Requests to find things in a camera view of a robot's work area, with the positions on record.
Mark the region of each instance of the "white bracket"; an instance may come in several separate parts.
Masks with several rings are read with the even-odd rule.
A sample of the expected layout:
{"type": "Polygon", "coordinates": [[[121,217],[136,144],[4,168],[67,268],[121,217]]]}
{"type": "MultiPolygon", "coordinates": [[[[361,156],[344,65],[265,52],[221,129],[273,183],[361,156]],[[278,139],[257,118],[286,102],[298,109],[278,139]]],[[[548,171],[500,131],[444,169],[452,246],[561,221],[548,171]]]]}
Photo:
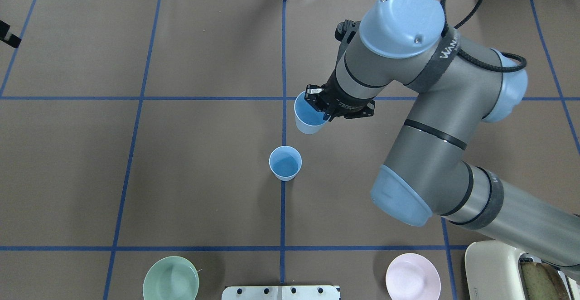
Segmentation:
{"type": "Polygon", "coordinates": [[[340,300],[340,287],[300,285],[275,287],[227,287],[222,300],[340,300]]]}

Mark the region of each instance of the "black cable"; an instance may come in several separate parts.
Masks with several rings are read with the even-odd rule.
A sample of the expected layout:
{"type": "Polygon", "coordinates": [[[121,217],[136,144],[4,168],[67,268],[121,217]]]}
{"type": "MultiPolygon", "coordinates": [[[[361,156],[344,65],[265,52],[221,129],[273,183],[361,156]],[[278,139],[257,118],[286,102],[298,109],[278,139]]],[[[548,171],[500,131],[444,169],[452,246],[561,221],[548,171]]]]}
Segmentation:
{"type": "MultiPolygon", "coordinates": [[[[443,16],[444,16],[444,20],[445,20],[445,24],[443,26],[443,32],[441,32],[441,36],[445,36],[445,34],[447,34],[447,32],[449,31],[449,25],[447,24],[447,11],[445,9],[446,1],[447,0],[441,0],[441,7],[443,8],[443,16]]],[[[472,9],[472,12],[470,12],[470,14],[467,17],[465,17],[460,22],[460,24],[458,24],[456,26],[456,28],[458,28],[461,25],[463,25],[464,23],[466,23],[466,21],[468,21],[472,17],[472,15],[475,13],[475,11],[477,11],[479,6],[481,5],[481,1],[483,1],[483,0],[477,1],[476,5],[472,9]]],[[[457,55],[462,57],[464,60],[468,61],[469,63],[476,65],[477,67],[480,67],[482,69],[486,69],[489,71],[494,71],[496,73],[513,73],[513,72],[520,71],[521,69],[526,68],[526,65],[527,65],[526,58],[524,58],[523,56],[519,56],[517,54],[512,54],[512,53],[502,52],[502,55],[507,57],[507,58],[511,58],[511,59],[519,61],[520,64],[516,65],[515,67],[498,67],[497,65],[491,65],[489,63],[485,63],[485,62],[478,60],[478,59],[474,58],[473,56],[469,55],[466,51],[462,50],[461,48],[458,51],[457,55]]]]}

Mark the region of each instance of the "brown table surface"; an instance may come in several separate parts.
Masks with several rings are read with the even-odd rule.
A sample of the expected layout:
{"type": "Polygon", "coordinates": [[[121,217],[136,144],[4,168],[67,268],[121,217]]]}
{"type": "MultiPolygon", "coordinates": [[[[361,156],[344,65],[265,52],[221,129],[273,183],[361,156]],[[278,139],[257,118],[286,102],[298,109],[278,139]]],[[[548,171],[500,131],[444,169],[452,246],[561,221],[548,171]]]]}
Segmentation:
{"type": "MultiPolygon", "coordinates": [[[[325,83],[333,31],[374,0],[0,0],[23,37],[0,45],[0,299],[141,299],[155,261],[183,256],[198,298],[229,285],[340,285],[389,299],[405,252],[469,298],[464,250],[487,240],[433,217],[410,227],[369,197],[414,93],[375,116],[296,129],[294,97],[325,83]],[[296,147],[281,183],[269,153],[296,147]]],[[[448,0],[457,23],[476,0],[448,0]]],[[[569,212],[580,203],[580,0],[485,0],[460,31],[528,59],[526,98],[481,124],[466,161],[569,212]]]]}

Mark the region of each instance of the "robotic arm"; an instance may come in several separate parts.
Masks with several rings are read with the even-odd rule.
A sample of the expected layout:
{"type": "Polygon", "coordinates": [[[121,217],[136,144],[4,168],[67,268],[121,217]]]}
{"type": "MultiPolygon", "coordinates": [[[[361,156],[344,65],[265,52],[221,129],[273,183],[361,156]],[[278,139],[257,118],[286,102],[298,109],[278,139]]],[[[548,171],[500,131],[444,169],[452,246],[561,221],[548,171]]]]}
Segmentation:
{"type": "Polygon", "coordinates": [[[436,0],[377,0],[362,21],[338,25],[336,67],[321,87],[307,86],[307,102],[331,121],[372,116],[373,98],[391,81],[418,92],[373,202],[413,226],[435,213],[580,280],[580,218],[461,160],[479,122],[502,120],[522,100],[526,71],[506,57],[513,54],[444,26],[436,0]]]}

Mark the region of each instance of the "metal bracket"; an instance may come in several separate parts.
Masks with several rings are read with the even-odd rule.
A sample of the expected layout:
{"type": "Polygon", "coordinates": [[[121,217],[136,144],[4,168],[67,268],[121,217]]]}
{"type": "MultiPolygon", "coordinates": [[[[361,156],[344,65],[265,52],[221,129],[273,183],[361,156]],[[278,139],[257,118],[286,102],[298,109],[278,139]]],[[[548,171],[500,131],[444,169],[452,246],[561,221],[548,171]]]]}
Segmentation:
{"type": "Polygon", "coordinates": [[[333,285],[227,287],[222,300],[340,300],[340,287],[333,285]]]}

